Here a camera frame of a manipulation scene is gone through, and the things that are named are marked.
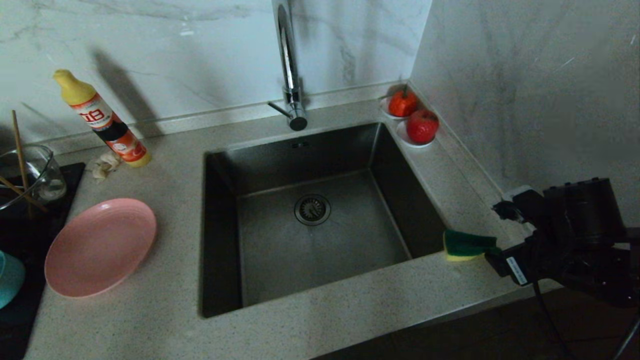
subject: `chrome faucet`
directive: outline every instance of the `chrome faucet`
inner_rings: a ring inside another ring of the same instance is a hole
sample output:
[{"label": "chrome faucet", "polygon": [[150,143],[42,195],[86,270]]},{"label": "chrome faucet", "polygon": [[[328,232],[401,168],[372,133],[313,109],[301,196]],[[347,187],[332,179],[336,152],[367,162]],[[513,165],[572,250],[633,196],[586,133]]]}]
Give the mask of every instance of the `chrome faucet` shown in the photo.
[{"label": "chrome faucet", "polygon": [[282,109],[271,101],[267,102],[267,104],[288,118],[291,129],[300,131],[307,127],[307,113],[302,105],[302,89],[298,81],[298,67],[296,66],[293,29],[291,26],[291,7],[289,6],[289,0],[272,0],[272,4],[285,82],[282,91],[284,92],[287,110]]}]

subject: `pink plate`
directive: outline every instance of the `pink plate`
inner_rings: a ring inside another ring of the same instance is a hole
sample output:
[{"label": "pink plate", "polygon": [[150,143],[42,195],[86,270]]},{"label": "pink plate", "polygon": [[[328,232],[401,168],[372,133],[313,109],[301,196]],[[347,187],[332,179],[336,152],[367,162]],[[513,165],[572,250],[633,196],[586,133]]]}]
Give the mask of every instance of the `pink plate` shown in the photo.
[{"label": "pink plate", "polygon": [[66,297],[104,293],[134,272],[155,237],[156,217],[144,202],[101,202],[60,231],[44,263],[45,277]]}]

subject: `sink drain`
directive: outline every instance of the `sink drain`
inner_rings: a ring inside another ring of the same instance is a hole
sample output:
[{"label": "sink drain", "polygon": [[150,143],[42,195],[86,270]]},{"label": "sink drain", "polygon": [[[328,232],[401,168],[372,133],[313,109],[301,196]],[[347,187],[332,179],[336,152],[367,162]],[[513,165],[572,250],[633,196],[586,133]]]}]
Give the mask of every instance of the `sink drain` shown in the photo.
[{"label": "sink drain", "polygon": [[296,203],[296,218],[305,225],[320,225],[331,213],[329,201],[316,194],[305,195]]}]

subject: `teal bowl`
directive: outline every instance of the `teal bowl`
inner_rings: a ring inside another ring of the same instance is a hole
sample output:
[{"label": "teal bowl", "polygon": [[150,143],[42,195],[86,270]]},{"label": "teal bowl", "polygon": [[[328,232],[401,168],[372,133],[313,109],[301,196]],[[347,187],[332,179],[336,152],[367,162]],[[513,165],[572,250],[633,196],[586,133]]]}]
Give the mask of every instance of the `teal bowl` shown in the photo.
[{"label": "teal bowl", "polygon": [[9,304],[24,283],[24,265],[0,251],[0,309]]}]

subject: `kitchen sink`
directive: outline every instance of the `kitchen sink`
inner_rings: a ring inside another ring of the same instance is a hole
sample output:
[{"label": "kitchen sink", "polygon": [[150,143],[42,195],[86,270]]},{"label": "kitchen sink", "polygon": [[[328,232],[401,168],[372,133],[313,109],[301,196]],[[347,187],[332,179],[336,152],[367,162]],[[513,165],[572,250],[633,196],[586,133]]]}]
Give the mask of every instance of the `kitchen sink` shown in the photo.
[{"label": "kitchen sink", "polygon": [[203,214],[204,317],[443,249],[382,123],[206,154]]}]

